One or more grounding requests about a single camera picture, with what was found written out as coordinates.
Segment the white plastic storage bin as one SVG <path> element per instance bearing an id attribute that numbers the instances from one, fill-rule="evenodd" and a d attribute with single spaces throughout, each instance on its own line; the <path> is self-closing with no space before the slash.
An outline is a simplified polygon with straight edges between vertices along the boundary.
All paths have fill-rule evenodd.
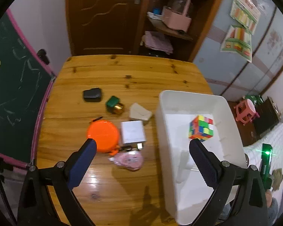
<path id="1" fill-rule="evenodd" d="M 213 136 L 193 138 L 193 120 L 202 115 L 213 120 Z M 222 96 L 165 90 L 159 94 L 155 114 L 165 209 L 179 225 L 190 225 L 203 210 L 218 184 L 207 153 L 246 168 L 240 134 L 231 109 Z"/>

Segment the round orange plastic case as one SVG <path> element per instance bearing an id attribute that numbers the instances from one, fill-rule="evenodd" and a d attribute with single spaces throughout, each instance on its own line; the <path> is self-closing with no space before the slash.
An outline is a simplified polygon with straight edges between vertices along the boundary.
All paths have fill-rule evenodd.
<path id="1" fill-rule="evenodd" d="M 96 120 L 87 129 L 87 138 L 96 142 L 97 152 L 111 156 L 119 152 L 120 133 L 118 128 L 108 120 Z"/>

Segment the pink correction tape dispenser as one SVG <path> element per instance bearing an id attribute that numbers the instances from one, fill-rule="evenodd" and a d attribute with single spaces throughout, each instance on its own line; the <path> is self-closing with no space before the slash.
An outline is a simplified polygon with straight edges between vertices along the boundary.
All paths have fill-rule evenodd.
<path id="1" fill-rule="evenodd" d="M 137 150 L 117 153 L 115 156 L 110 157 L 109 160 L 116 166 L 130 171 L 140 170 L 144 163 L 144 157 Z"/>

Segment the green capped amber bottle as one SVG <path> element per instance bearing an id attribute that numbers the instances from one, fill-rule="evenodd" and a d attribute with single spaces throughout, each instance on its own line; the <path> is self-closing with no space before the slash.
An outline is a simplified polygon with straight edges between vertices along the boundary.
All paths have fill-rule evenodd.
<path id="1" fill-rule="evenodd" d="M 112 114 L 120 115 L 124 112 L 124 104 L 120 102 L 120 99 L 112 95 L 105 103 L 106 109 Z"/>

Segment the black plug charger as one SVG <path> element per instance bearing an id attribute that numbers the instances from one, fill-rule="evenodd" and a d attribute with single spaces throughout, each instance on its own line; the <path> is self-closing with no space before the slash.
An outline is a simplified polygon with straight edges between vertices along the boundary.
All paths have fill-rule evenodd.
<path id="1" fill-rule="evenodd" d="M 101 88 L 91 88 L 83 91 L 83 99 L 86 102 L 100 102 L 102 100 Z"/>

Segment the beige angular plastic block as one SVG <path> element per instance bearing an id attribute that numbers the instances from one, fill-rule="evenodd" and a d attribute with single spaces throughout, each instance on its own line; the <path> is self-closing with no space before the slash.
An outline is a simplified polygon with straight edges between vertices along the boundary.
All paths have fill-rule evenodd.
<path id="1" fill-rule="evenodd" d="M 148 123 L 153 113 L 138 103 L 133 103 L 130 106 L 129 118 L 131 120 L 140 120 L 144 124 Z"/>

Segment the grey white plastic clip dispenser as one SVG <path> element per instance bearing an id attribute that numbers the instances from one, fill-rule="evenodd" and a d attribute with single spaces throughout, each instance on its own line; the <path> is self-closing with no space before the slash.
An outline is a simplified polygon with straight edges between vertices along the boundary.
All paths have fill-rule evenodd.
<path id="1" fill-rule="evenodd" d="M 177 170 L 176 183 L 180 184 L 186 181 L 191 171 L 199 171 L 191 154 L 187 150 L 180 153 L 179 166 Z"/>

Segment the black device with green light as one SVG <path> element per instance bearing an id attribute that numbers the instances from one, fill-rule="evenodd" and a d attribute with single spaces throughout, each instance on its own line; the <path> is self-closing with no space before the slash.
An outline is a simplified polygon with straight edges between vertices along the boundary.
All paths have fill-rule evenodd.
<path id="1" fill-rule="evenodd" d="M 260 177 L 265 190 L 270 190 L 273 183 L 273 175 L 270 173 L 272 161 L 272 146 L 267 143 L 262 144 Z"/>

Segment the pink plastic stool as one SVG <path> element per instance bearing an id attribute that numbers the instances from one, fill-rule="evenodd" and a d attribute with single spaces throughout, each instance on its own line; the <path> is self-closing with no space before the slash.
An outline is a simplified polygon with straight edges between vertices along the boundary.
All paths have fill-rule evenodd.
<path id="1" fill-rule="evenodd" d="M 241 122 L 243 125 L 252 123 L 253 120 L 260 117 L 250 99 L 244 99 L 243 101 L 240 101 L 240 103 L 235 105 L 234 109 L 236 112 L 235 120 Z"/>

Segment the green bag on floor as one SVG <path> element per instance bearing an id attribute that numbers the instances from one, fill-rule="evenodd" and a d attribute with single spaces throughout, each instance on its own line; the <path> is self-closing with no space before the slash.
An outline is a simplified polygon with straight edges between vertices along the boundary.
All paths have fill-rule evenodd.
<path id="1" fill-rule="evenodd" d="M 257 106 L 264 103 L 264 100 L 261 95 L 245 95 L 243 96 L 243 99 L 249 99 L 252 101 L 252 103 Z"/>

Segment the folded pink cloth on shelf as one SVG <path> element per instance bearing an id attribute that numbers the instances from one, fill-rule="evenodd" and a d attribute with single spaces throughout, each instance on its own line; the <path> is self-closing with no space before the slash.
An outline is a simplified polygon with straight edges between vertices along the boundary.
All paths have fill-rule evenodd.
<path id="1" fill-rule="evenodd" d="M 145 31 L 141 38 L 140 46 L 145 46 L 151 50 L 165 52 L 168 55 L 173 53 L 171 42 L 160 32 Z"/>

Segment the wooden shelf unit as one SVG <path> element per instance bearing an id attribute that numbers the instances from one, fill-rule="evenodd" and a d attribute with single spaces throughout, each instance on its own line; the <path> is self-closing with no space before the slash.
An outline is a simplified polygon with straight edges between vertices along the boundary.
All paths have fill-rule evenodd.
<path id="1" fill-rule="evenodd" d="M 167 56 L 192 62 L 217 14 L 222 0 L 141 0 L 133 54 Z M 173 50 L 142 44 L 145 31 L 159 32 Z"/>

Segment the green chalkboard with pink frame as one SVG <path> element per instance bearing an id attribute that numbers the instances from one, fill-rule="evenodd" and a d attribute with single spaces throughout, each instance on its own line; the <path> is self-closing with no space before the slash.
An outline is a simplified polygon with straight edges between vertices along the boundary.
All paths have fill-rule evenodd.
<path id="1" fill-rule="evenodd" d="M 26 168 L 55 75 L 29 44 L 10 10 L 0 19 L 0 157 Z"/>

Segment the colourful wall poster lower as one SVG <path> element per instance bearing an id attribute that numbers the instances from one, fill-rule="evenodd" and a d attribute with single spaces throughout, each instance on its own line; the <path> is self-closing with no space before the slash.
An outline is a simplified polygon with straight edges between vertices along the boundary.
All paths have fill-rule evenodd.
<path id="1" fill-rule="evenodd" d="M 247 62 L 252 63 L 251 33 L 242 26 L 230 25 L 220 51 L 239 54 Z"/>

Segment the colourful wall poster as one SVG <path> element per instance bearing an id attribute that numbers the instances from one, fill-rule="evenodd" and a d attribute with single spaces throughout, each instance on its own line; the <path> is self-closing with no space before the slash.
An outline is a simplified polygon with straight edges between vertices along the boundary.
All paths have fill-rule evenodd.
<path id="1" fill-rule="evenodd" d="M 220 51 L 239 54 L 247 62 L 252 63 L 251 33 L 242 26 L 230 25 Z"/>
<path id="2" fill-rule="evenodd" d="M 251 0 L 233 0 L 229 15 L 253 35 L 261 12 Z"/>

